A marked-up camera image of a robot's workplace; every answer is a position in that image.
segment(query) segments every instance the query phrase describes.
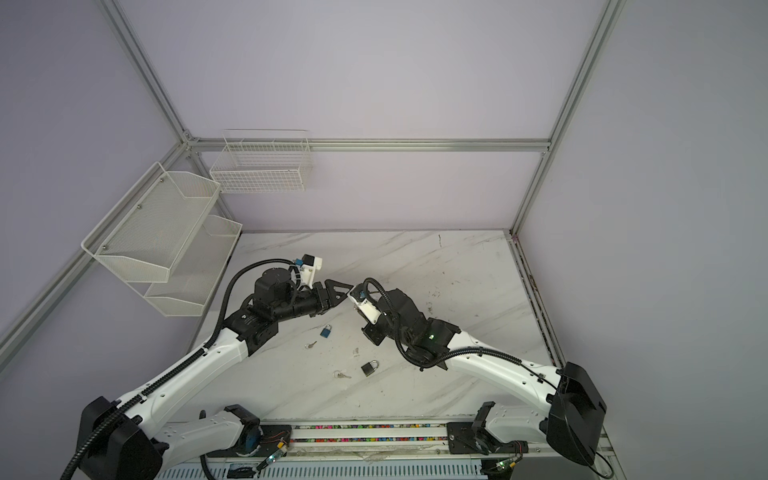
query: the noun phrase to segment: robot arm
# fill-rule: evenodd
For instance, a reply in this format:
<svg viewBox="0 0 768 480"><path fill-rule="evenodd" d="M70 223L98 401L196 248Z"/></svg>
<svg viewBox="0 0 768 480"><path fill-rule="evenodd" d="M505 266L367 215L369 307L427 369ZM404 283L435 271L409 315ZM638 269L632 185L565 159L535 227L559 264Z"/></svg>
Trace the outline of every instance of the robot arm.
<svg viewBox="0 0 768 480"><path fill-rule="evenodd" d="M378 290L378 300L369 285ZM375 345L389 337L421 369L439 366L468 373L528 405L484 404L472 425L477 452L497 452L514 440L546 441L573 462L594 464L606 407L580 366L569 362L557 369L493 349L456 325L425 318L402 291L385 291L374 279L353 287L348 296L366 319L363 334Z"/></svg>
<svg viewBox="0 0 768 480"><path fill-rule="evenodd" d="M352 287L333 280L326 280L325 285L313 283L322 266L320 258L305 255L296 262L278 261L290 267L266 270L255 282L253 294L223 319L237 278L267 261L248 266L233 278L211 339L114 402L100 397L85 407L78 452L63 479L71 478L79 466L94 480L150 480L166 468L213 450L232 448L244 456L255 451L260 420L239 405L172 428L166 423L221 373L275 336L280 322L323 315L339 305ZM296 273L295 282L291 271Z"/></svg>

